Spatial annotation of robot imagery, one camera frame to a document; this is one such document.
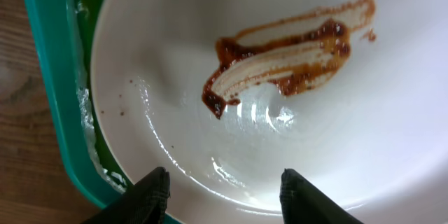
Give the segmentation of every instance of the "black object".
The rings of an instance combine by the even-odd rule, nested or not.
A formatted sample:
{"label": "black object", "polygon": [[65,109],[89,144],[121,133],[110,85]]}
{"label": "black object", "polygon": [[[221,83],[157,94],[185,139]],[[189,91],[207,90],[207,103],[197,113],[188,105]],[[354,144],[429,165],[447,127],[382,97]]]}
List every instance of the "black object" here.
{"label": "black object", "polygon": [[280,203],[285,224],[363,224],[293,169],[281,175]]}
{"label": "black object", "polygon": [[83,224],[161,224],[168,197],[169,173],[158,167]]}

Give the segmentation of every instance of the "plate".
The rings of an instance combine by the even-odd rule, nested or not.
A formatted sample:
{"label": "plate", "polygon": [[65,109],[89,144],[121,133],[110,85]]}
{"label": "plate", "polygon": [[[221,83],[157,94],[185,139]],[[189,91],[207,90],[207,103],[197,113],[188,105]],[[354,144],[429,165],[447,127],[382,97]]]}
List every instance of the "plate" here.
{"label": "plate", "polygon": [[[359,13],[325,14],[353,29],[350,56],[323,85],[285,97],[261,79],[242,88],[220,119],[202,101],[220,65],[219,38],[357,1],[105,0],[92,94],[130,181],[166,167],[167,212],[185,223],[281,223],[285,168],[365,223],[448,221],[447,0],[373,0],[368,22]],[[322,20],[312,20],[282,32],[319,28]],[[369,28],[375,41],[363,39]]]}

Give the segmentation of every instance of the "wood grain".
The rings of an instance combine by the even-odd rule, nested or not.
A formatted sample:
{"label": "wood grain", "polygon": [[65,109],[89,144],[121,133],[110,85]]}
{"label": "wood grain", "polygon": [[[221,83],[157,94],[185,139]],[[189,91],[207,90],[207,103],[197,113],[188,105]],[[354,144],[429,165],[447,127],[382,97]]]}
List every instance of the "wood grain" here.
{"label": "wood grain", "polygon": [[98,212],[62,165],[23,0],[0,0],[0,223],[79,223]]}

